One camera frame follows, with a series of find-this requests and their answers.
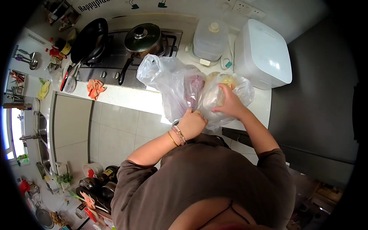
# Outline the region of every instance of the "kitchen sink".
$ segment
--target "kitchen sink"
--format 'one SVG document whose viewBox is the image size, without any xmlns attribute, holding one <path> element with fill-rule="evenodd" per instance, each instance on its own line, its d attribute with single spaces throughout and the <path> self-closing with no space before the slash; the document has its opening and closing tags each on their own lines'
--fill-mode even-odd
<svg viewBox="0 0 368 230">
<path fill-rule="evenodd" d="M 47 145 L 47 120 L 41 113 L 38 115 L 38 134 Z"/>
<path fill-rule="evenodd" d="M 45 167 L 46 171 L 49 171 L 51 164 L 50 164 L 50 155 L 49 155 L 47 146 L 40 139 L 38 139 L 38 146 L 40 148 L 42 164 Z"/>
<path fill-rule="evenodd" d="M 38 146 L 40 148 L 42 165 L 48 172 L 50 170 L 51 163 L 47 145 L 47 120 L 41 113 L 38 114 L 38 135 L 40 137 L 38 138 Z"/>
</svg>

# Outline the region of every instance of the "faucet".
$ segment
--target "faucet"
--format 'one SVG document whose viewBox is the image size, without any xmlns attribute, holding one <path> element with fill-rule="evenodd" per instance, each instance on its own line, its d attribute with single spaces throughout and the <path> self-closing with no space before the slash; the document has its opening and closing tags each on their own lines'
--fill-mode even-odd
<svg viewBox="0 0 368 230">
<path fill-rule="evenodd" d="M 28 139 L 38 139 L 40 138 L 40 135 L 38 135 L 37 133 L 33 136 L 25 136 L 25 137 L 19 137 L 19 140 L 28 140 Z"/>
</svg>

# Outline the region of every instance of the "plastic bag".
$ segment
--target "plastic bag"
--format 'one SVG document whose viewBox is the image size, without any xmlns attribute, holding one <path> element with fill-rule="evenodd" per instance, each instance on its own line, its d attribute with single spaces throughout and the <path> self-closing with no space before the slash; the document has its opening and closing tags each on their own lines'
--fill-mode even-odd
<svg viewBox="0 0 368 230">
<path fill-rule="evenodd" d="M 233 92 L 240 98 L 244 106 L 248 106 L 254 99 L 254 88 L 248 79 L 240 77 L 237 74 L 210 73 L 207 76 L 206 85 L 202 91 L 198 106 L 198 109 L 208 120 L 206 128 L 209 130 L 216 130 L 221 125 L 235 120 L 234 117 L 227 117 L 221 112 L 212 112 L 213 108 L 222 106 L 225 102 L 225 94 L 218 86 L 218 83 L 224 83 L 228 86 L 233 84 L 235 86 Z"/>
<path fill-rule="evenodd" d="M 43 62 L 43 66 L 45 66 L 44 70 L 48 72 L 47 79 L 51 82 L 52 88 L 60 91 L 61 82 L 63 81 L 63 70 L 59 65 L 52 63 L 46 66 L 46 63 Z"/>
<path fill-rule="evenodd" d="M 137 79 L 161 92 L 165 117 L 174 122 L 190 107 L 197 109 L 197 97 L 206 75 L 194 65 L 185 65 L 176 57 L 148 54 L 139 65 Z"/>
</svg>

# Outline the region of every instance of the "digital display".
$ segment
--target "digital display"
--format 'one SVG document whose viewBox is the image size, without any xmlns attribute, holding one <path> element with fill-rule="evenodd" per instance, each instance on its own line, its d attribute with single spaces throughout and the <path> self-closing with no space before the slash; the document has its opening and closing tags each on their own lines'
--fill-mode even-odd
<svg viewBox="0 0 368 230">
<path fill-rule="evenodd" d="M 280 65 L 278 63 L 275 63 L 274 61 L 270 61 L 270 65 L 275 66 L 276 68 L 280 68 Z"/>
</svg>

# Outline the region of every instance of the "pot lid handle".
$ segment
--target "pot lid handle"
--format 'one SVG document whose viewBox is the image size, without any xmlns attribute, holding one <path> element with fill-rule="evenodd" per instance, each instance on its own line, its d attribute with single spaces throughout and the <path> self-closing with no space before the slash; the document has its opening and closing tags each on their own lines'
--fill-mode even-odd
<svg viewBox="0 0 368 230">
<path fill-rule="evenodd" d="M 143 35 L 143 32 L 144 32 L 144 28 L 139 26 L 137 27 L 135 30 L 134 30 L 134 34 L 137 35 L 137 36 L 142 36 Z"/>
<path fill-rule="evenodd" d="M 134 38 L 135 39 L 142 39 L 147 35 L 147 30 L 141 26 L 137 27 L 134 30 Z"/>
</svg>

